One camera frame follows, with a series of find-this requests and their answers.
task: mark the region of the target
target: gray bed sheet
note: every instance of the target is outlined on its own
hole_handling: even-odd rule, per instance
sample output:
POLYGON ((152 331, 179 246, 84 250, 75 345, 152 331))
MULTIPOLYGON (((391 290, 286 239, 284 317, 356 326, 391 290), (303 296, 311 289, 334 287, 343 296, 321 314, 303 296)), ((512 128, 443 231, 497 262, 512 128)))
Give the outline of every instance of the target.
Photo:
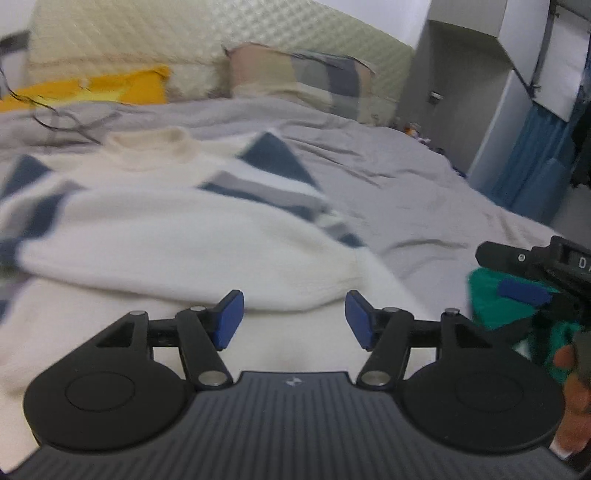
MULTIPOLYGON (((273 130, 294 150, 354 231, 427 307, 469 314, 467 277, 483 241, 547 245, 554 232, 497 207, 449 162, 414 139, 281 99, 206 100, 156 106, 85 102, 67 110, 89 134, 179 125, 198 139, 273 130)), ((77 133, 49 134, 28 112, 0 116, 0 176, 23 153, 96 148, 77 133)))

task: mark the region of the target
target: silver bolt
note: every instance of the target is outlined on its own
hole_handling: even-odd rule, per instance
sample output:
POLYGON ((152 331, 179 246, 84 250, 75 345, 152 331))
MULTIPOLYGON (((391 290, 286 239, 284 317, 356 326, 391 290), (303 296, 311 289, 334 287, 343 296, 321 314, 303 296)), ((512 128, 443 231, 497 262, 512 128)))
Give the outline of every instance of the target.
POLYGON ((361 375, 361 381, 370 387, 383 387, 387 385, 392 377, 386 372, 380 370, 372 370, 361 375))
POLYGON ((208 370, 199 375, 198 380, 202 385, 219 387, 228 381, 228 376, 218 370, 208 370))

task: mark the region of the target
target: green cloth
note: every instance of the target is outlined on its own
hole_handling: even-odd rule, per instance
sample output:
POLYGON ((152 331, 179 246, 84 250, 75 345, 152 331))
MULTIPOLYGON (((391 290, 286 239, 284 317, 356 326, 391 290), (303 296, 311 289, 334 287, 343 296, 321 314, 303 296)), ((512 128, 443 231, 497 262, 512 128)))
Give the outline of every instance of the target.
MULTIPOLYGON (((531 317, 536 313, 536 309, 531 305, 497 295, 496 292, 499 283, 506 278, 513 278, 525 284, 543 286, 552 293, 557 291, 538 282, 495 272, 487 268, 474 270, 468 278, 470 298, 472 301, 472 318, 474 322, 483 325, 488 330, 495 330, 516 320, 531 317)), ((573 335, 581 328, 578 323, 569 322, 567 319, 564 322, 556 323, 552 327, 549 353, 543 366, 561 384, 565 382, 569 372, 554 366, 554 354, 562 347, 568 345, 573 335)), ((530 351, 534 351, 535 339, 530 336, 528 341, 530 351)))

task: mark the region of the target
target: hand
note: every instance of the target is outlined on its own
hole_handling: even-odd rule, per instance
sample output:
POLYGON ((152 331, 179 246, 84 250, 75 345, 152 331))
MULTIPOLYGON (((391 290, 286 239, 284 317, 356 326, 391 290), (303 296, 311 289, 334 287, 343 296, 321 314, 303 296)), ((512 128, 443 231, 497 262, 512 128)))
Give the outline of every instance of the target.
MULTIPOLYGON (((560 349, 554 356, 554 364, 559 368, 571 369, 575 363, 572 345, 560 349)), ((556 442, 564 450, 579 453, 591 439, 591 414, 587 413, 591 391, 573 373, 564 384, 564 397, 566 411, 556 434, 556 442)))

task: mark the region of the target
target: power outlet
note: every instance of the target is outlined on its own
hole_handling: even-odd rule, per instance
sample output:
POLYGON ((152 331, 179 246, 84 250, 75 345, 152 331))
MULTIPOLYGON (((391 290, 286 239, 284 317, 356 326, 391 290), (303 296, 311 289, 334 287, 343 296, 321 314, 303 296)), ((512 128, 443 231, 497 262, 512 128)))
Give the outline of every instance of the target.
POLYGON ((29 45, 30 36, 31 32, 24 30, 2 37, 0 39, 0 56, 26 50, 29 45))

